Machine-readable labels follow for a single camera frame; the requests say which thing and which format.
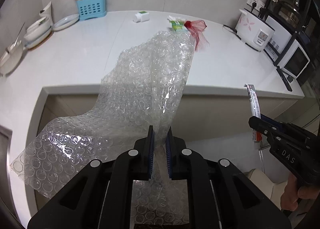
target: pink floral pattern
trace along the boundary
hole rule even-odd
[[[250,25],[253,25],[253,24],[254,24],[254,22],[249,22],[249,19],[247,18],[247,23],[244,23],[243,26],[248,26],[249,31],[251,31]]]

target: human hand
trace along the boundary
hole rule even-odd
[[[290,173],[287,186],[284,188],[284,193],[281,196],[280,206],[282,209],[295,211],[298,207],[297,200],[301,199],[316,199],[319,195],[320,188],[315,186],[302,186],[298,190],[297,178]]]

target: white rivet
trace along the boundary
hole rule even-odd
[[[226,159],[223,159],[220,161],[220,164],[224,167],[227,167],[230,165],[230,161],[229,160],[226,160]]]
[[[183,155],[187,155],[187,156],[192,153],[192,151],[189,150],[189,149],[183,149],[181,152],[182,152]]]
[[[100,161],[98,160],[93,160],[90,162],[90,166],[95,168],[95,167],[98,167],[100,165]]]
[[[128,154],[130,155],[130,156],[136,156],[136,155],[138,155],[138,151],[137,150],[130,150],[129,152],[128,152]]]

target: toothpaste tube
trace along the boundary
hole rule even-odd
[[[246,87],[248,91],[252,116],[256,116],[261,119],[258,97],[256,90],[254,89],[254,85],[245,84],[244,87]],[[259,149],[260,142],[262,141],[261,133],[256,130],[252,130],[252,140],[255,142],[255,148]]]

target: microwave door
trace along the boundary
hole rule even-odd
[[[309,64],[310,59],[301,45],[295,40],[279,63],[279,67],[294,78],[302,73]]]

